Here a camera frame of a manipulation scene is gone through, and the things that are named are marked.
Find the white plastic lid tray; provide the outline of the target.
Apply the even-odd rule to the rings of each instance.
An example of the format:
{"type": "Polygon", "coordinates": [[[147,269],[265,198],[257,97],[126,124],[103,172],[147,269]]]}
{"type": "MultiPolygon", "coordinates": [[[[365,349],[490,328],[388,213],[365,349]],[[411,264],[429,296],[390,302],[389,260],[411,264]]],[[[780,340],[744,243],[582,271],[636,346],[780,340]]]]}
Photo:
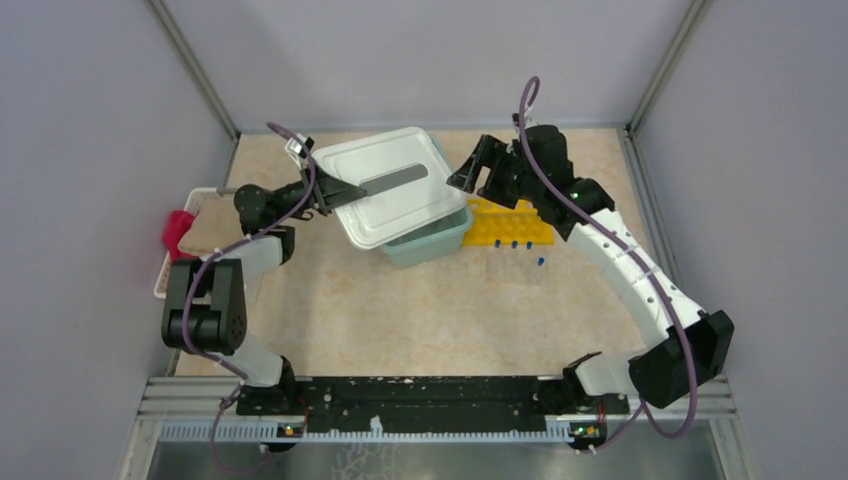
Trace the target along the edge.
{"type": "Polygon", "coordinates": [[[434,140],[406,127],[322,147],[313,153],[331,177],[365,190],[333,213],[349,242],[372,250],[451,215],[465,194],[447,184],[451,169],[434,140]]]}

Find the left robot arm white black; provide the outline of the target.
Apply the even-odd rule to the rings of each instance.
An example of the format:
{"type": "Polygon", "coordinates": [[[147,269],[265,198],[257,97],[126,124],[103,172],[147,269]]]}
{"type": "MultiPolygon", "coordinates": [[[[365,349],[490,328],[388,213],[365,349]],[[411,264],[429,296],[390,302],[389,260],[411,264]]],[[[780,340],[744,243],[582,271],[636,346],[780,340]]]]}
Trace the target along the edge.
{"type": "Polygon", "coordinates": [[[364,199],[367,189],[307,166],[301,178],[276,190],[254,184],[238,188],[233,204],[243,237],[221,252],[172,263],[161,322],[170,348],[206,358],[234,373],[277,414],[292,411],[298,384],[286,377],[288,361],[248,331],[246,286],[286,263],[294,253],[295,230],[285,220],[309,220],[364,199]]]}

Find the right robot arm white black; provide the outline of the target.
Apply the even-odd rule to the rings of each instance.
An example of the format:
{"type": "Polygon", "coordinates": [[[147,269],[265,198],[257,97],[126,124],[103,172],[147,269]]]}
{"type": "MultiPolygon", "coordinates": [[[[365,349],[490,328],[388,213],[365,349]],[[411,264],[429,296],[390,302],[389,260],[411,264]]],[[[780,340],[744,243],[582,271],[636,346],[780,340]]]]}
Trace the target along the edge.
{"type": "Polygon", "coordinates": [[[637,396],[666,408],[723,369],[735,326],[685,295],[635,240],[603,187],[578,177],[565,135],[540,125],[506,143],[480,137],[449,186],[514,209],[529,202],[538,217],[583,254],[636,324],[645,351],[588,354],[567,369],[563,398],[590,411],[607,394],[637,396]]]}

